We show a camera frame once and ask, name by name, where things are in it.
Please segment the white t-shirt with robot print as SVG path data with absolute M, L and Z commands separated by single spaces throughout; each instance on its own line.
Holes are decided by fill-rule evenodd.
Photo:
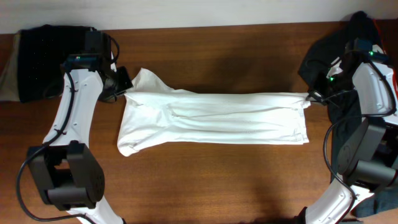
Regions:
M 126 157 L 166 142 L 302 145 L 304 93 L 204 94 L 141 69 L 125 93 L 117 147 Z

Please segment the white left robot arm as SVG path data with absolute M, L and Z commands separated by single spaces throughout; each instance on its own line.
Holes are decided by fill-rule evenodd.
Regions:
M 41 146 L 28 149 L 29 167 L 47 205 L 82 223 L 124 223 L 104 196 L 104 172 L 89 149 L 97 101 L 116 99 L 132 87 L 125 67 L 95 54 L 71 55 L 61 66 L 62 99 Z

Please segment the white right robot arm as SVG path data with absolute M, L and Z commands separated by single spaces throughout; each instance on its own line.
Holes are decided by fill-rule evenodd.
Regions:
M 333 180 L 295 217 L 296 223 L 340 223 L 362 201 L 397 187 L 396 76 L 387 59 L 384 52 L 348 50 L 320 78 L 321 89 L 308 91 L 308 101 L 337 108 L 354 95 L 359 109 L 338 118 L 326 131 L 322 151 Z M 327 156 L 330 134 L 351 121 L 359 125 L 345 135 L 333 169 Z

